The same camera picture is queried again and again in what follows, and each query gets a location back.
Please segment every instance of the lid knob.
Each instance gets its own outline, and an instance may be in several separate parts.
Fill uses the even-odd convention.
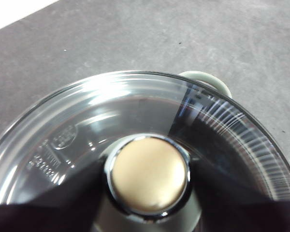
[[[116,195],[131,209],[163,212],[181,197],[187,169],[181,153],[159,138],[143,138],[126,144],[112,169]]]

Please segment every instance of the glass pot lid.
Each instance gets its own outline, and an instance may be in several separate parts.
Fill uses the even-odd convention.
[[[121,138],[150,134],[198,153],[269,198],[290,200],[290,165],[245,109],[208,86],[159,72],[112,72],[44,98],[0,139],[0,205],[61,185]]]

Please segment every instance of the white handle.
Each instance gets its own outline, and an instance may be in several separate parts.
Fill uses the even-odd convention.
[[[200,71],[186,71],[180,73],[179,75],[193,80],[204,81],[216,88],[218,92],[228,96],[229,98],[232,98],[232,94],[227,85],[211,74]]]

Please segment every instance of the white surface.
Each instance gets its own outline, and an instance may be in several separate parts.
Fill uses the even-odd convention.
[[[0,29],[58,0],[0,0]]]

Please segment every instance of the gray countertop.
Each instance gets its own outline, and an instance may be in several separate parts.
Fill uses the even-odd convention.
[[[0,30],[0,133],[76,80],[118,70],[199,70],[290,159],[290,0],[60,0]]]

